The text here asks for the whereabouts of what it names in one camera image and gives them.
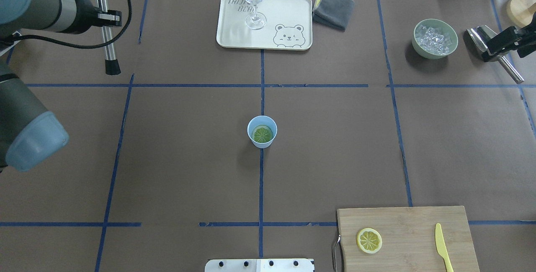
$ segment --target blue tape line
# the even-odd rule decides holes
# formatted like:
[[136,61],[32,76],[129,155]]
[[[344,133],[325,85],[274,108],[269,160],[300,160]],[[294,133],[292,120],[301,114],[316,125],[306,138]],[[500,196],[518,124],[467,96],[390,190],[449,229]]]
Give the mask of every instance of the blue tape line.
[[413,201],[411,198],[410,177],[407,174],[406,153],[404,151],[404,142],[402,141],[402,130],[400,130],[400,119],[398,118],[397,101],[396,101],[396,96],[394,94],[393,74],[391,72],[391,64],[389,63],[389,58],[387,56],[387,39],[385,38],[385,27],[383,26],[383,14],[381,13],[380,1],[377,0],[377,3],[378,3],[378,13],[379,13],[379,24],[381,26],[381,37],[383,38],[383,49],[385,52],[385,63],[387,64],[387,70],[389,70],[389,86],[391,89],[391,98],[393,101],[394,120],[397,125],[398,144],[400,146],[400,152],[402,152],[402,163],[404,164],[404,176],[406,177],[407,203],[409,207],[413,207]]
[[139,23],[138,44],[142,43],[143,23],[145,22],[145,12],[147,11],[147,2],[148,1],[149,0],[145,0],[145,2],[143,4],[142,21]]
[[264,224],[264,149],[260,150],[259,176],[259,258],[263,258],[263,224]]
[[367,84],[294,84],[294,83],[291,83],[291,84],[283,84],[283,85],[278,85],[278,84],[268,84],[268,85],[265,85],[266,87],[269,87],[269,88],[368,88],[369,85]]
[[[497,21],[497,26],[499,27],[499,30],[502,31],[501,26],[501,20],[499,19],[499,15],[497,13],[497,8],[495,6],[495,0],[490,0],[492,2],[492,8],[493,13],[495,15],[495,20]],[[515,64],[513,63],[512,55],[511,53],[508,53],[508,60],[512,64],[513,67],[515,67]],[[533,87],[528,85],[515,85],[519,89],[519,94],[521,95],[521,99],[523,99],[523,106],[525,107],[525,112],[527,113],[528,122],[531,125],[532,135],[534,135],[534,138],[536,138],[536,127],[534,127],[534,118],[532,118],[532,113],[530,108],[528,107],[527,98],[525,97],[525,92],[523,91],[523,88],[525,87]]]
[[9,52],[8,52],[8,57],[6,58],[5,60],[5,64],[9,64],[9,62],[11,61],[11,55],[13,54],[13,51],[15,50],[15,47],[12,47]]
[[528,107],[527,98],[525,97],[525,92],[523,91],[522,87],[519,87],[519,92],[521,93],[521,97],[523,98],[523,106],[525,107],[525,112],[528,116],[528,122],[531,124],[532,134],[534,135],[534,138],[536,138],[536,127],[534,126],[534,119],[532,118],[531,109]]
[[141,227],[142,223],[122,223],[122,222],[115,222],[115,223],[107,223],[107,227]]
[[106,238],[106,224],[108,223],[108,217],[110,215],[111,199],[113,196],[113,188],[115,187],[115,177],[117,175],[117,167],[119,165],[119,154],[121,153],[121,146],[123,145],[123,135],[125,133],[126,115],[129,111],[130,94],[132,93],[132,83],[134,82],[134,74],[130,77],[129,90],[126,93],[125,110],[123,112],[123,121],[121,122],[121,130],[119,131],[119,141],[117,142],[117,151],[115,153],[115,161],[113,162],[113,172],[111,174],[110,190],[108,192],[108,201],[106,203],[106,211],[104,214],[104,225],[102,226],[101,240],[99,244],[99,252],[97,253],[97,260],[95,264],[95,272],[100,269],[100,261],[102,258],[102,250],[104,248],[104,242]]
[[258,84],[219,84],[219,83],[136,83],[133,87],[140,88],[259,88]]
[[536,220],[470,220],[469,225],[536,225]]
[[27,87],[53,87],[53,88],[127,88],[128,83],[27,83]]
[[264,50],[260,51],[260,114],[264,115]]
[[258,227],[259,222],[209,222],[199,223],[200,227]]
[[264,222],[266,227],[303,227],[303,226],[320,226],[334,227],[337,222]]
[[497,21],[499,31],[502,31],[501,21],[499,20],[499,15],[497,13],[497,8],[495,8],[495,0],[491,0],[491,1],[492,1],[493,14],[495,15],[495,20]]
[[2,227],[102,227],[102,223],[77,222],[0,222]]
[[[0,222],[0,227],[102,227],[100,222]],[[142,223],[108,223],[108,227],[141,227]]]
[[101,231],[101,240],[100,240],[100,244],[99,244],[99,252],[97,253],[97,260],[96,260],[96,263],[95,263],[95,272],[99,272],[100,270],[100,261],[102,259],[102,250],[104,249],[104,240],[105,240],[105,237],[106,237],[106,227],[103,227],[102,228],[102,231]]

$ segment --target yellow knife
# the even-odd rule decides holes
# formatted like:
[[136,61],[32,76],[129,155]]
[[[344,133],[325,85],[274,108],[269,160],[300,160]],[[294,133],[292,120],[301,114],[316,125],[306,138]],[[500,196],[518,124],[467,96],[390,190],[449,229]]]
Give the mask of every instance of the yellow knife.
[[441,224],[436,224],[436,248],[437,253],[441,255],[445,261],[446,272],[454,272],[452,265],[450,264],[450,258],[448,258],[448,252],[446,251],[445,239],[443,237],[443,230],[441,230]]

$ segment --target glass base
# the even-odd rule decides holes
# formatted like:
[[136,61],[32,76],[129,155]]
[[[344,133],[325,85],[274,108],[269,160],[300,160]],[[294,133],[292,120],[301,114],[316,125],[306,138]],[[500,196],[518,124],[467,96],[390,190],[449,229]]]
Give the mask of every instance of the glass base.
[[245,17],[245,25],[247,25],[252,30],[262,29],[266,25],[266,16],[260,12],[252,12]]

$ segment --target bear cartoon print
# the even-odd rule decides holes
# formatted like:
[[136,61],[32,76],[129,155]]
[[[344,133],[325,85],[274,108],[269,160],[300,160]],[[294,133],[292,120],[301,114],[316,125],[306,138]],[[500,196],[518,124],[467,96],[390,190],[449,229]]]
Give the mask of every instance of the bear cartoon print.
[[283,24],[278,24],[273,42],[277,47],[301,48],[305,44],[303,26],[297,24],[293,27],[285,27]]

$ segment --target black cable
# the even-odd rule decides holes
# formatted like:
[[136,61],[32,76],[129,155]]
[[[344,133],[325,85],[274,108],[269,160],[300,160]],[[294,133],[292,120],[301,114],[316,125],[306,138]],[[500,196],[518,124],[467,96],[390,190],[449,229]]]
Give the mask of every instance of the black cable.
[[109,41],[106,41],[106,43],[101,43],[101,44],[98,44],[98,45],[77,45],[77,44],[66,43],[64,41],[58,41],[57,39],[51,39],[50,37],[44,37],[44,36],[40,36],[40,35],[21,35],[21,36],[18,36],[18,37],[8,37],[6,39],[6,41],[13,42],[13,41],[22,41],[23,39],[39,39],[39,40],[42,40],[42,41],[48,41],[50,43],[63,45],[63,46],[66,46],[66,47],[75,47],[77,49],[97,49],[97,48],[100,48],[100,47],[105,47],[105,46],[113,44],[115,41],[117,41],[119,39],[119,37],[121,37],[121,35],[123,35],[123,33],[126,31],[126,28],[128,28],[128,26],[130,24],[130,20],[132,19],[132,3],[130,2],[130,0],[126,0],[126,2],[128,4],[128,7],[129,7],[129,16],[128,16],[128,18],[126,18],[126,23],[123,26],[123,28],[121,29],[121,31],[119,31],[119,33],[113,39],[110,39]]

